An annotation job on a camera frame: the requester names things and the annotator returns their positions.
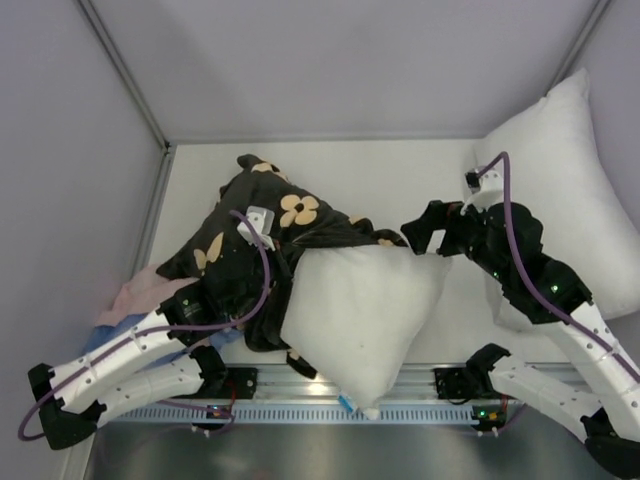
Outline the black floral pillowcase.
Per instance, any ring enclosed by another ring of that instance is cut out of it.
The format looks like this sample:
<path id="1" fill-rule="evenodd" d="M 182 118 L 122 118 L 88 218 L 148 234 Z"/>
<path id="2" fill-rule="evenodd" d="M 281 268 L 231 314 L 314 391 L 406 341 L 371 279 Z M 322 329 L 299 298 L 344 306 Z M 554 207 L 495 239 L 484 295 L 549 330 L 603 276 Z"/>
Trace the black floral pillowcase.
<path id="1" fill-rule="evenodd" d="M 193 277 L 203 281 L 209 263 L 232 252 L 257 249 L 240 236 L 240 221 L 233 215 L 246 213 L 249 206 L 274 212 L 271 237 L 293 277 L 308 249 L 406 244 L 393 230 L 377 229 L 367 218 L 352 218 L 332 208 L 320 197 L 292 184 L 277 166 L 255 155 L 242 155 L 237 163 L 241 170 L 220 188 L 220 199 L 213 211 L 184 246 L 158 267 L 159 275 L 169 280 Z M 280 336 L 284 318 L 268 325 L 255 320 L 256 316 L 243 326 L 247 347 L 254 352 L 287 349 Z"/>

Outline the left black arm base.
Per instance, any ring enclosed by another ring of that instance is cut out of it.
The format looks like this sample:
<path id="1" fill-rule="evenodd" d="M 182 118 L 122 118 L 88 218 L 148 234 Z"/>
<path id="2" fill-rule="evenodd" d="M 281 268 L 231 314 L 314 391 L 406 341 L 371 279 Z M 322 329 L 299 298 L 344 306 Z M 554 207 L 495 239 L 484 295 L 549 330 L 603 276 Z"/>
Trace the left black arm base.
<path id="1" fill-rule="evenodd" d="M 223 372 L 204 376 L 202 386 L 193 399 L 251 400 L 257 388 L 258 369 L 253 367 L 231 367 Z"/>

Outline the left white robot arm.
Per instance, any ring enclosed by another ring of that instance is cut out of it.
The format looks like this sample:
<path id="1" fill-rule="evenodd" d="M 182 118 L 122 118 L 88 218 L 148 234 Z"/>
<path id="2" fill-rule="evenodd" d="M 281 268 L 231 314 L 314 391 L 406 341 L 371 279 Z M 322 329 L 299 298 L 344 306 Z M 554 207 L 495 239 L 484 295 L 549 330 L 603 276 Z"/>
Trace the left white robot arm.
<path id="1" fill-rule="evenodd" d="M 252 320 L 275 281 L 290 276 L 279 251 L 261 251 L 253 272 L 217 274 L 180 289 L 103 345 L 28 373 L 31 413 L 52 450 L 70 448 L 117 417 L 172 397 L 213 396 L 228 369 L 203 339 Z"/>

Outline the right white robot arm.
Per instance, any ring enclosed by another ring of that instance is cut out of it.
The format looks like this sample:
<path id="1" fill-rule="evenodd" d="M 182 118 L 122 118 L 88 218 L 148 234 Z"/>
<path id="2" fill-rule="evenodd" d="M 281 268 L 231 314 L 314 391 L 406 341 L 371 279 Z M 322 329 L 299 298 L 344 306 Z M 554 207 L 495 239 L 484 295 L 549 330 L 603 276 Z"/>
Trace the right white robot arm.
<path id="1" fill-rule="evenodd" d="M 438 255 L 463 255 L 495 280 L 504 299 L 562 351 L 589 389 L 576 390 L 493 343 L 467 360 L 467 375 L 563 426 L 611 475 L 638 478 L 639 368 L 577 273 L 544 253 L 543 225 L 530 210 L 503 202 L 480 211 L 435 200 L 401 231 L 417 255 L 442 231 Z"/>

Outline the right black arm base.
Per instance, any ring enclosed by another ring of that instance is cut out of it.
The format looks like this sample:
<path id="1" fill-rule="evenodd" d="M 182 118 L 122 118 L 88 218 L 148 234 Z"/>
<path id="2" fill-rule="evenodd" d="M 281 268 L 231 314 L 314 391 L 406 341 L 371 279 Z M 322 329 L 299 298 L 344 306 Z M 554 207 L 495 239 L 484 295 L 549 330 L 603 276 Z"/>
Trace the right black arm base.
<path id="1" fill-rule="evenodd" d="M 454 405 L 463 405 L 471 400 L 499 399 L 491 383 L 489 373 L 495 364 L 511 353 L 494 343 L 477 350 L 462 367 L 434 369 L 435 388 L 438 398 Z"/>

